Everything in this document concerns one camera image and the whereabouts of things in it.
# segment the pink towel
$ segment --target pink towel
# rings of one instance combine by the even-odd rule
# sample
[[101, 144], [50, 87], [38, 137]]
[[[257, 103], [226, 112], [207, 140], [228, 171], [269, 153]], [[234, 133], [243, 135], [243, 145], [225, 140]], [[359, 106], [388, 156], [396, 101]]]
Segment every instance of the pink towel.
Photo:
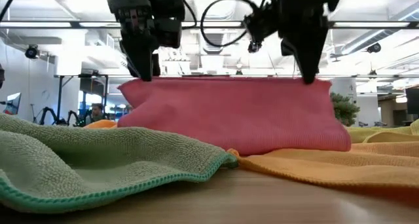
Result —
[[350, 137], [335, 119], [330, 86], [280, 78], [137, 79], [119, 87], [135, 109], [118, 127], [175, 132], [241, 155], [281, 148], [348, 151]]

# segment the orange towel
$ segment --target orange towel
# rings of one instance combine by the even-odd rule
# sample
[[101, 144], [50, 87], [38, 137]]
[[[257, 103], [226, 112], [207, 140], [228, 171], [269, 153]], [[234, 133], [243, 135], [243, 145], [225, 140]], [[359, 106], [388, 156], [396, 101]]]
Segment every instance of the orange towel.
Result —
[[117, 123], [114, 121], [110, 121], [110, 120], [100, 120], [97, 122], [92, 122], [86, 126], [84, 126], [83, 128], [88, 128], [88, 129], [97, 129], [97, 128], [116, 128], [117, 127]]
[[242, 168], [324, 187], [419, 189], [419, 121], [410, 127], [348, 128], [349, 152], [280, 149], [241, 157]]

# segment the wooden table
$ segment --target wooden table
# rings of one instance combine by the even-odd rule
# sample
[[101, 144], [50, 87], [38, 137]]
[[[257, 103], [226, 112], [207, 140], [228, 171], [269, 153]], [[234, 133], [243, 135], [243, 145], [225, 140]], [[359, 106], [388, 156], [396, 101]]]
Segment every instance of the wooden table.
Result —
[[94, 210], [29, 215], [0, 208], [0, 218], [13, 224], [411, 224], [419, 223], [419, 205], [220, 170], [207, 183], [173, 183]]

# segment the green towel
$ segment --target green towel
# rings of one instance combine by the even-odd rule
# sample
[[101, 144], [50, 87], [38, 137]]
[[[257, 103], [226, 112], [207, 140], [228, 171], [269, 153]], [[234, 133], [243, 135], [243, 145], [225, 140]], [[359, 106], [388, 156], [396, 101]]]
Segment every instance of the green towel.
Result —
[[0, 114], [0, 203], [56, 214], [103, 206], [173, 181], [207, 181], [236, 159], [146, 128], [39, 126]]

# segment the black cable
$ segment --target black cable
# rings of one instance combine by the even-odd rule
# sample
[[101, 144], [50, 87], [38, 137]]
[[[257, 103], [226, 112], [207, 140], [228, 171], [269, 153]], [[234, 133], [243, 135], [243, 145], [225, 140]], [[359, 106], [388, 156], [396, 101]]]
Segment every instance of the black cable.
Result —
[[10, 5], [12, 4], [13, 0], [7, 0], [6, 5], [3, 7], [3, 10], [1, 10], [0, 13], [0, 23], [3, 21], [3, 18], [6, 15], [7, 10], [10, 8]]
[[194, 20], [194, 25], [190, 27], [183, 27], [182, 30], [188, 30], [195, 28], [198, 25], [198, 19], [196, 18], [195, 12], [192, 10], [191, 6], [186, 2], [186, 0], [183, 0], [185, 6], [188, 8], [189, 12], [191, 12], [192, 19]]
[[[212, 2], [211, 4], [209, 4], [207, 6], [207, 8], [204, 10], [204, 12], [202, 13], [201, 22], [200, 22], [200, 31], [201, 31], [202, 38], [204, 38], [204, 40], [208, 44], [210, 44], [211, 46], [213, 46], [213, 47], [227, 47], [229, 45], [232, 45], [235, 42], [239, 41], [241, 38], [243, 38], [246, 35], [246, 33], [247, 33], [247, 31], [245, 30], [245, 31], [243, 31], [242, 34], [240, 34], [234, 40], [232, 40], [230, 42], [227, 42], [225, 44], [222, 44], [222, 45], [218, 45], [218, 44], [212, 43], [208, 39], [208, 37], [207, 37], [207, 35], [205, 34], [205, 31], [204, 31], [204, 20], [205, 20], [205, 16], [208, 13], [209, 9], [212, 8], [212, 6], [214, 6], [216, 3], [220, 2], [220, 1], [228, 1], [228, 0], [216, 0], [216, 1]], [[264, 5], [264, 3], [265, 3], [266, 0], [262, 0], [261, 5], [259, 6], [259, 8], [256, 6], [256, 4], [254, 2], [252, 2], [250, 0], [239, 0], [239, 1], [243, 1], [243, 2], [247, 3], [248, 5], [250, 5], [250, 7], [252, 8], [253, 12], [255, 12], [256, 10], [259, 10], [259, 9], [262, 9], [263, 8], [263, 5]]]
[[[229, 46], [229, 45], [234, 44], [236, 41], [240, 40], [242, 37], [244, 37], [244, 35], [246, 35], [246, 30], [245, 30], [242, 34], [240, 34], [240, 35], [239, 35], [237, 38], [235, 38], [234, 40], [232, 40], [232, 41], [230, 41], [230, 42], [227, 42], [227, 43], [225, 43], [225, 44], [222, 44], [222, 45], [218, 45], [218, 44], [212, 43], [212, 42], [208, 39], [208, 37], [207, 37], [207, 35], [205, 34], [205, 31], [204, 31], [204, 20], [205, 20], [205, 17], [206, 17], [206, 15], [207, 15], [208, 11], [210, 10], [210, 8], [212, 8], [212, 6], [214, 6], [215, 4], [217, 4], [217, 3], [218, 3], [218, 2], [220, 2], [220, 1], [230, 1], [230, 0], [216, 0], [216, 1], [212, 2], [211, 4], [209, 4], [209, 5], [206, 7], [206, 9], [204, 10], [204, 12], [202, 13], [201, 22], [200, 22], [200, 31], [201, 31], [202, 38], [204, 38], [204, 40], [205, 40], [208, 44], [210, 44], [211, 46], [213, 46], [213, 47], [227, 47], [227, 46]], [[250, 1], [250, 0], [238, 0], [238, 1], [243, 1], [243, 2], [247, 3], [248, 5], [250, 5], [250, 7], [251, 7], [251, 9], [253, 10], [253, 12], [255, 12], [256, 10], [259, 10], [259, 7], [258, 7], [258, 6], [257, 6], [254, 2], [252, 2], [252, 1]]]

